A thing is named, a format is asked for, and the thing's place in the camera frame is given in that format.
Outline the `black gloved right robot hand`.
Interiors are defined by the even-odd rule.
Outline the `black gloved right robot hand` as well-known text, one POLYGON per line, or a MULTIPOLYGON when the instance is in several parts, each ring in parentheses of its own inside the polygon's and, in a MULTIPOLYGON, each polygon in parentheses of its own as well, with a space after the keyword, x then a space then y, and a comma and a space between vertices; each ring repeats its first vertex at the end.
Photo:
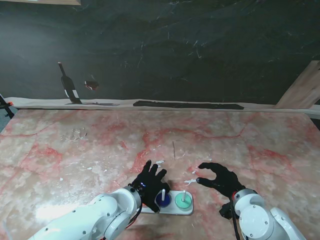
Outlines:
POLYGON ((232 198, 235 193, 246 188, 239 182, 237 175, 233 171, 229 171, 225 166, 219 163, 203 162, 198 168, 211 170, 216 174, 216 178, 210 180, 198 177, 196 182, 207 188, 217 190, 221 195, 229 199, 232 198))

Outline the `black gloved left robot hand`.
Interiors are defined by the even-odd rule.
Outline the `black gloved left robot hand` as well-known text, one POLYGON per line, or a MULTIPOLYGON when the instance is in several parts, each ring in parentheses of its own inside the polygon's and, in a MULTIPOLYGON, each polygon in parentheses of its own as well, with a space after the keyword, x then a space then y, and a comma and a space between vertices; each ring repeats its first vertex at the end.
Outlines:
POLYGON ((167 170, 162 169, 157 173, 158 165, 152 164, 148 160, 143 166, 142 171, 137 175, 132 183, 129 184, 140 195, 141 202, 150 208, 154 213, 158 213, 160 208, 156 204, 156 197, 160 191, 165 190, 167 194, 170 186, 166 182, 162 182, 167 170))

